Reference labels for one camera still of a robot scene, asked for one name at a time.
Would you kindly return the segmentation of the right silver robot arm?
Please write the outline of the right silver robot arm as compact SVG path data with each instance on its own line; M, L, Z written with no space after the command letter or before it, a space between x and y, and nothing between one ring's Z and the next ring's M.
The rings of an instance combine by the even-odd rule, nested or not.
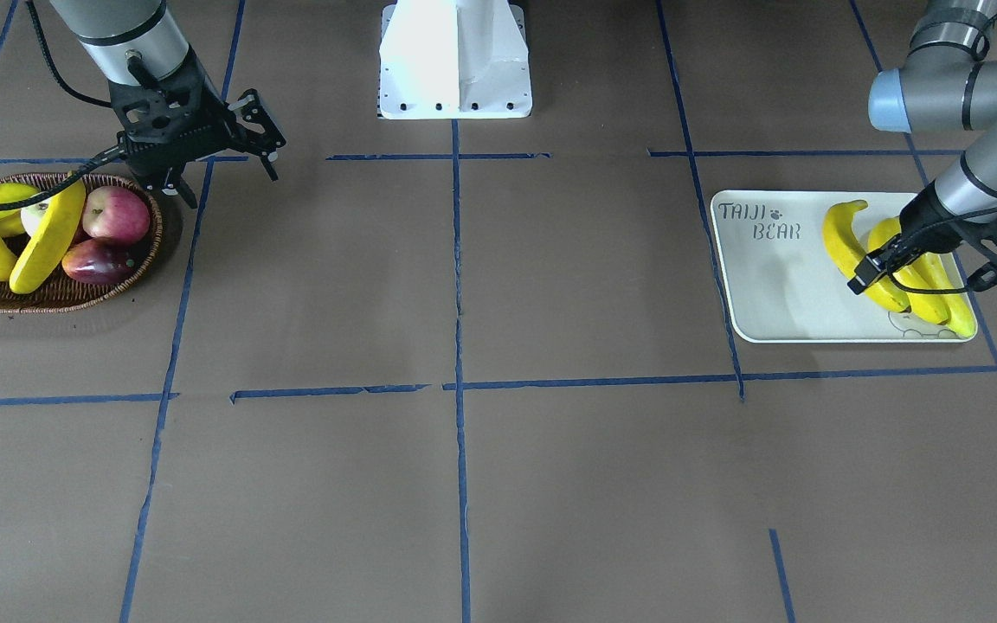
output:
M191 208L183 180L190 162L233 151L257 157L270 180L286 144L280 127L249 88L234 103L199 61L166 1L53 1L96 67L106 76L108 107L122 130L116 157L153 193L178 195Z

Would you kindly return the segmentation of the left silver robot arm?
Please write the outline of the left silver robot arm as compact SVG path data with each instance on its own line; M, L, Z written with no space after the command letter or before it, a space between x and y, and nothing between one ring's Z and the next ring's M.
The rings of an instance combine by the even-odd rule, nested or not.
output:
M869 98L875 129L963 129L980 137L901 210L901 229L882 251L855 255L848 280L855 294L962 244L986 259L966 291L997 286L997 61L987 60L996 20L997 1L929 1L903 66L876 76Z

